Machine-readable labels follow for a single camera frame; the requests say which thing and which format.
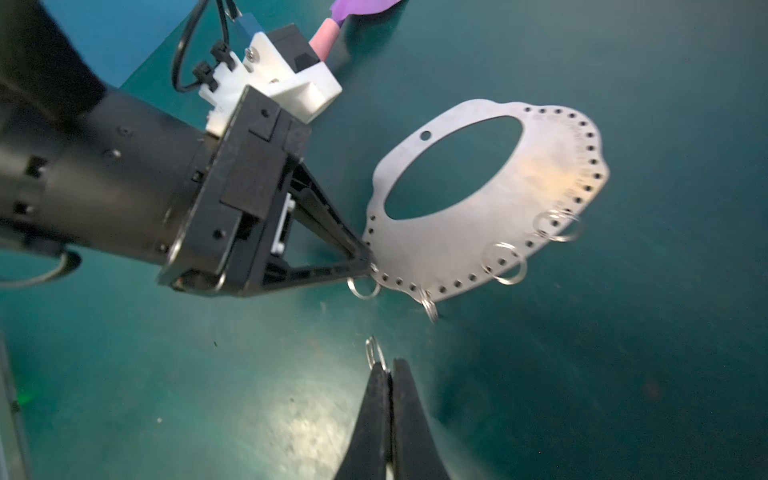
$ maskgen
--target purple fabric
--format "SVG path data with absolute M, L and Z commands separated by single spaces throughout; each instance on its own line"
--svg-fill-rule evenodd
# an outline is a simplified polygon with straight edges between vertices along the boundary
M 331 18 L 341 25 L 350 15 L 371 15 L 389 10 L 402 0 L 336 0 L 331 5 Z

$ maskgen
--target white plastic part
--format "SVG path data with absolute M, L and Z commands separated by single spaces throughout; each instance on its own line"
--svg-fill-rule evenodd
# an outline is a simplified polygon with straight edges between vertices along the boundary
M 341 93 L 341 85 L 324 62 L 295 73 L 263 32 L 253 36 L 249 49 L 251 54 L 243 61 L 230 52 L 235 59 L 233 71 L 224 62 L 216 66 L 216 91 L 205 84 L 200 87 L 200 96 L 214 106 L 205 126 L 212 135 L 223 135 L 246 85 L 272 98 L 306 124 Z

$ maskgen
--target teal mat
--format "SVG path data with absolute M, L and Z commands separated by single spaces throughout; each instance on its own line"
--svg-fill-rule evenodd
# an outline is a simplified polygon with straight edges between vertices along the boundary
M 329 2 L 241 3 L 311 36 Z M 208 13 L 190 66 L 219 35 Z M 757 0 L 410 0 L 347 22 L 328 61 L 344 93 L 306 162 L 357 231 L 379 159 L 489 98 L 600 128 L 611 179 L 586 234 L 518 286 L 440 303 L 435 326 L 394 292 L 201 299 L 86 252 L 71 278 L 0 297 L 38 478 L 330 478 L 371 334 L 411 362 L 454 478 L 765 478 L 766 18 Z M 201 127 L 205 102 L 170 88 L 178 35 L 124 89 Z M 414 168 L 471 191 L 498 158 L 467 142 L 482 154 Z M 400 201 L 441 194 L 418 177 Z

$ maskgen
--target metal plate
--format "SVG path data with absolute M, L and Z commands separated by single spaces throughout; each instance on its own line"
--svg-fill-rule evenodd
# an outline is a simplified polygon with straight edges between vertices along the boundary
M 517 118 L 523 131 L 510 158 L 488 183 L 457 204 L 424 217 L 387 216 L 384 203 L 389 192 L 419 155 L 457 130 L 504 116 Z M 533 223 L 539 214 L 583 211 L 608 179 L 601 145 L 592 121 L 571 108 L 470 100 L 446 111 L 389 152 L 373 172 L 363 240 L 376 255 L 374 279 L 417 301 L 421 287 L 437 302 L 491 280 L 483 265 L 495 275 L 510 270 L 518 259 L 510 250 L 493 245 L 509 243 L 529 257 L 549 242 L 536 233 Z M 553 226 L 545 220 L 538 228 L 554 236 L 570 222 L 563 218 Z

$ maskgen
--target oval hole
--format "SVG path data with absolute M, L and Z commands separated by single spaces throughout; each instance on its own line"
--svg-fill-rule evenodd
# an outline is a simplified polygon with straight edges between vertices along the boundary
M 522 130 L 517 118 L 491 118 L 433 144 L 395 182 L 386 213 L 395 220 L 423 217 L 464 200 L 506 163 Z

